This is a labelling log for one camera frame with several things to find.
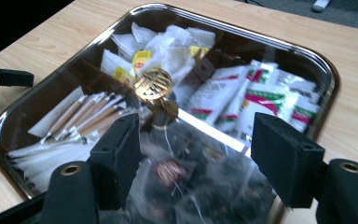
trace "wooden table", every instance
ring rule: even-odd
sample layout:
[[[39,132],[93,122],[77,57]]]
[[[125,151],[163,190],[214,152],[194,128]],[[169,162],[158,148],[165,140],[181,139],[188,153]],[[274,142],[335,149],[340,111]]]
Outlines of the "wooden table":
[[[29,71],[37,84],[126,12],[145,3],[154,2],[75,0],[1,51],[0,68]],[[326,162],[335,158],[358,161],[358,29],[231,0],[164,3],[313,49],[330,60],[341,85],[317,142],[326,148]],[[28,90],[0,87],[0,113]],[[21,202],[0,172],[0,212]],[[315,201],[310,210],[288,211],[282,223],[316,223],[316,206]]]

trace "condiment packet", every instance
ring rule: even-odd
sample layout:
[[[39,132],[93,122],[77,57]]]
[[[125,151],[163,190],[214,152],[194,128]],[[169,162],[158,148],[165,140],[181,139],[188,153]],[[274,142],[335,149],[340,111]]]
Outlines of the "condiment packet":
[[[12,159],[12,166],[21,169],[33,187],[34,192],[42,193],[48,190],[48,183],[53,171],[70,161],[86,161],[95,143],[65,142],[60,145],[49,145],[49,148],[38,151],[33,155]],[[43,145],[32,145],[27,150],[38,150]]]
[[[191,96],[187,111],[213,125],[246,79],[246,66],[219,68]]]
[[[302,91],[314,91],[316,88],[316,83],[308,81],[303,77],[283,71],[282,69],[278,69],[278,73],[277,84],[287,85],[291,89]]]
[[[322,91],[303,91],[301,89],[290,88],[292,92],[298,92],[301,96],[307,98],[313,104],[318,104],[319,100],[322,97]]]
[[[132,61],[132,56],[130,54],[126,53],[121,48],[117,48],[117,55],[120,56],[120,58],[124,59],[128,63],[131,63],[131,61]]]
[[[151,59],[151,57],[152,51],[150,50],[140,50],[135,53],[131,63],[136,75],[139,74],[139,71],[144,67],[145,63]]]
[[[241,70],[244,74],[248,73],[248,66],[241,66]],[[235,127],[238,115],[240,113],[240,107],[245,97],[246,90],[248,89],[251,80],[246,78],[242,83],[237,92],[235,92],[234,98],[228,103],[223,112],[219,115],[215,128],[223,133],[229,133]]]
[[[252,60],[248,78],[253,82],[273,85],[278,79],[278,65],[276,63],[261,63]]]
[[[252,136],[255,112],[270,114],[286,122],[292,117],[299,94],[285,87],[252,83],[243,100],[235,135],[246,142]]]
[[[319,109],[318,105],[311,103],[306,97],[301,96],[298,99],[289,124],[303,133],[310,126]]]

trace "printed label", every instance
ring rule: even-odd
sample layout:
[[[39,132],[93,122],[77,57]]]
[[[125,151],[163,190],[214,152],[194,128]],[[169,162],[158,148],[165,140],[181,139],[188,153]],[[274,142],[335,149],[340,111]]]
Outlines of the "printed label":
[[[197,119],[204,120],[208,118],[208,115],[212,113],[212,110],[193,108],[190,110],[190,113]]]
[[[147,61],[152,57],[152,51],[150,50],[140,50],[135,53],[132,58],[132,66],[135,74],[141,70]]]
[[[312,119],[316,116],[316,113],[313,113],[309,110],[306,110],[304,108],[296,107],[295,112],[293,113],[292,118],[300,120],[304,122],[307,125],[310,125],[310,122]]]
[[[284,94],[274,94],[265,91],[252,91],[246,92],[245,101],[255,102],[268,108],[275,116],[278,116],[278,111],[284,102]]]
[[[115,79],[117,79],[118,81],[128,85],[128,86],[132,86],[132,84],[135,81],[135,77],[133,77],[130,73],[128,73],[126,70],[124,70],[124,68],[122,67],[117,67],[113,77]]]
[[[199,52],[199,50],[201,50],[200,58],[203,58],[205,56],[205,54],[208,53],[208,51],[209,51],[208,48],[200,48],[200,47],[197,47],[197,46],[191,46],[190,47],[190,55],[191,55],[191,57],[196,56],[196,54]]]
[[[251,79],[253,82],[266,83],[269,78],[269,73],[269,70],[263,68],[251,69],[246,77]]]

